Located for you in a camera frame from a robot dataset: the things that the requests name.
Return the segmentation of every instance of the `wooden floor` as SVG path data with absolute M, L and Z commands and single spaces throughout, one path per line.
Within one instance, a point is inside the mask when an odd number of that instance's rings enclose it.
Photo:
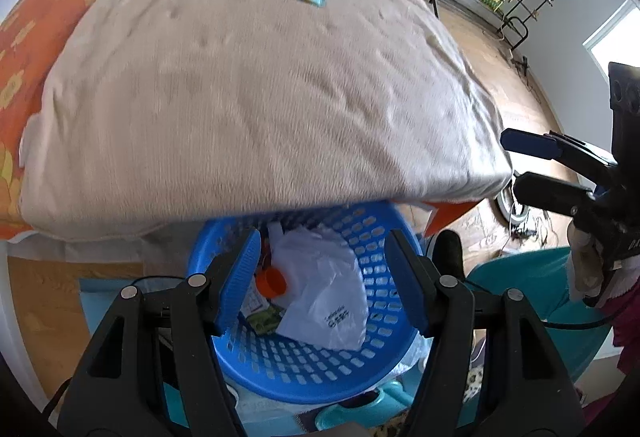
M 140 263 L 66 263 L 8 257 L 22 340 L 47 397 L 71 377 L 89 343 L 79 278 L 137 278 Z
M 455 10 L 440 6 L 440 19 L 456 39 L 471 66 L 495 99 L 502 114 L 505 128 L 534 133 L 560 131 L 551 109 L 533 81 L 520 75 L 507 61 L 508 48 L 494 34 L 480 24 L 469 21 Z M 545 161 L 526 155 L 512 154 L 514 170 L 519 173 L 534 171 L 566 181 L 577 182 L 571 170 L 555 161 Z M 540 231 L 538 240 L 524 244 L 510 241 L 508 225 L 502 220 L 494 201 L 484 200 L 478 207 L 455 222 L 451 228 L 460 233 L 465 249 L 465 268 L 470 271 L 479 263 L 491 260 L 505 246 L 524 250 L 567 245 L 566 228 L 569 219 L 551 214 L 550 223 L 539 210 L 532 210 L 528 227 Z
M 498 39 L 481 26 L 441 6 L 441 20 L 465 52 L 478 77 L 498 103 L 506 127 L 513 126 L 536 133 L 559 130 L 545 100 L 527 86 L 513 66 L 503 57 Z M 562 179 L 575 175 L 554 162 L 526 156 L 514 156 L 517 171 L 536 172 Z M 531 223 L 535 224 L 534 214 Z M 559 243 L 566 243 L 567 220 L 553 216 L 553 229 Z M 498 220 L 495 207 L 483 201 L 453 225 L 463 239 L 467 270 L 495 257 L 508 241 L 508 228 Z M 557 245 L 549 232 L 548 246 Z M 542 240 L 526 244 L 527 249 L 541 247 Z M 9 272 L 15 310 L 25 346 L 34 369 L 48 396 L 70 377 L 89 341 L 78 294 L 81 277 L 137 277 L 140 264 L 77 264 L 9 259 Z

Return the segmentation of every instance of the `plastic bag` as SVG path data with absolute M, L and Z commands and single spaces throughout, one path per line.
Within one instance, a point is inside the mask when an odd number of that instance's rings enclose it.
M 418 361 L 429 357 L 431 353 L 431 345 L 433 344 L 433 338 L 423 338 L 420 334 L 415 335 L 414 342 L 406 351 L 404 357 L 400 360 L 391 372 L 387 373 L 379 382 L 374 385 L 374 388 L 379 385 L 384 385 L 387 381 L 392 381 L 399 375 L 411 370 Z
M 274 299 L 287 309 L 276 334 L 330 350 L 359 350 L 369 309 L 362 274 L 347 243 L 326 227 L 298 227 L 271 251 L 272 265 L 287 281 L 287 293 Z

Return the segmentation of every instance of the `wire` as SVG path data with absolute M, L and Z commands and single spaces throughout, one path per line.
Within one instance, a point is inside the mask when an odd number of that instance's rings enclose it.
M 136 283 L 142 282 L 142 280 L 150 280 L 153 278 L 171 278 L 174 280 L 184 280 L 184 276 L 172 276 L 170 274 L 150 274 L 148 276 L 141 276 L 140 278 L 136 278 L 130 285 L 135 285 Z
M 62 385 L 58 387 L 58 389 L 56 390 L 56 393 L 53 395 L 51 400 L 47 403 L 47 406 L 45 406 L 42 409 L 42 414 L 45 417 L 45 419 L 48 419 L 49 417 L 51 417 L 51 414 L 58 406 L 58 403 L 60 402 L 60 399 L 62 398 L 62 395 L 65 393 L 66 389 L 69 387 L 69 384 L 71 384 L 70 377 L 64 383 L 62 383 Z
M 480 350 L 476 354 L 476 357 L 473 357 L 471 359 L 471 364 L 474 364 L 478 359 L 480 359 L 480 355 L 482 354 L 482 351 L 484 351 L 485 345 L 486 345 L 486 337 L 482 338 L 482 347 L 480 347 Z
M 511 237 L 513 236 L 513 233 L 511 232 L 511 218 L 513 217 L 513 211 L 515 210 L 515 207 L 516 207 L 516 198 L 515 198 L 516 196 L 513 194 L 513 179 L 511 179 L 511 182 L 510 182 L 510 188 L 511 188 L 511 206 L 509 207 L 509 233 L 507 236 L 507 241 L 504 242 L 504 245 L 502 246 L 502 249 L 500 250 L 500 252 L 504 251 L 504 248 L 507 247 L 507 244 L 509 242 L 511 242 Z
M 489 294 L 493 294 L 489 289 L 486 289 L 485 287 L 482 287 L 481 285 L 478 285 L 475 282 L 472 282 L 471 280 L 465 278 L 465 283 L 468 283 L 470 286 L 475 287 L 476 289 L 479 289 L 483 292 L 489 293 Z
M 482 287 L 481 285 L 472 282 L 469 279 L 465 278 L 465 282 L 468 283 L 470 286 L 475 287 L 476 289 L 479 289 L 483 292 L 489 293 L 489 294 L 494 294 L 493 292 L 491 292 L 489 289 L 486 289 L 485 287 Z M 636 299 L 636 294 L 634 294 L 633 296 L 631 296 L 631 298 L 629 298 L 629 300 L 622 305 L 620 308 L 618 308 L 617 311 L 613 312 L 613 314 L 606 316 L 602 319 L 599 319 L 597 321 L 594 322 L 589 322 L 589 323 L 554 323 L 554 322 L 545 322 L 543 321 L 542 324 L 548 328 L 548 329 L 558 329 L 558 330 L 562 330 L 562 331 L 588 331 L 590 329 L 596 329 L 598 327 L 602 327 L 603 325 L 607 325 L 610 322 L 612 322 L 613 320 L 615 320 L 618 316 L 620 316 L 620 314 L 622 314 L 625 309 L 631 305 L 631 303 Z
M 541 216 L 534 218 L 534 225 L 536 229 L 536 242 L 540 242 L 540 245 L 544 248 L 549 240 L 549 229 L 545 224 L 545 221 Z
M 558 233 L 556 233 L 556 230 L 554 229 L 554 221 L 551 219 L 551 215 L 548 216 L 547 220 L 549 222 L 549 229 L 551 229 L 551 232 L 556 237 L 556 247 L 558 247 L 558 245 L 560 245 L 560 237 L 558 236 Z
M 488 38 L 491 38 L 492 40 L 498 40 L 499 42 L 506 41 L 506 39 L 507 39 L 504 36 L 504 30 L 498 30 L 495 34 L 493 34 L 493 33 L 487 32 L 484 29 L 482 29 L 482 34 L 484 34 Z

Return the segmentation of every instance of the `orange blanket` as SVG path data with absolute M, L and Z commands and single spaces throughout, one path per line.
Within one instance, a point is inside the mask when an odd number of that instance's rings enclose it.
M 20 216 L 20 138 L 44 81 L 95 0 L 20 0 L 0 26 L 0 240 L 30 232 Z

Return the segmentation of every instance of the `black shoe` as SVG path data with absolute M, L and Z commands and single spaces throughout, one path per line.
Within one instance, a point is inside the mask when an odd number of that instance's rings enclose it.
M 449 274 L 462 282 L 465 281 L 462 242 L 455 231 L 445 229 L 434 235 L 429 242 L 426 255 L 431 258 L 441 275 Z

